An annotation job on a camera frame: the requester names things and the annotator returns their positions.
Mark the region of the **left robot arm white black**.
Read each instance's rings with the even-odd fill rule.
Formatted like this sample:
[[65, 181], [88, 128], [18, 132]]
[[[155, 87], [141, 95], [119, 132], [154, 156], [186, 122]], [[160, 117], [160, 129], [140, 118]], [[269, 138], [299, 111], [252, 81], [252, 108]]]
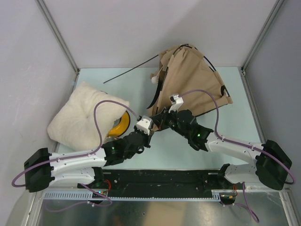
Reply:
[[121, 139], [105, 143], [94, 154], [82, 152], [78, 155], [69, 153], [55, 156], [49, 153], [47, 148], [39, 149], [24, 163], [25, 188], [29, 192], [41, 191], [55, 180], [55, 173], [69, 172], [84, 167], [117, 165], [132, 158], [135, 154], [141, 154], [144, 148], [150, 147], [154, 132], [151, 130], [144, 132], [137, 127], [134, 129], [134, 132]]

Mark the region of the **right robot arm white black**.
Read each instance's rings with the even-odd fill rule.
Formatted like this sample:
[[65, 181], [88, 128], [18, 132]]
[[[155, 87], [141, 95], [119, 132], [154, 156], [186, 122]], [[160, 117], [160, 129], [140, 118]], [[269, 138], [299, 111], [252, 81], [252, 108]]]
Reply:
[[163, 110], [151, 119], [160, 131], [173, 130], [187, 139], [196, 151], [222, 153], [244, 161], [242, 165], [227, 163], [221, 167], [217, 177], [221, 188], [243, 182], [261, 182], [273, 190], [282, 190], [288, 183], [286, 179], [292, 161], [275, 141], [250, 143], [218, 136], [212, 129], [198, 124], [190, 110]]

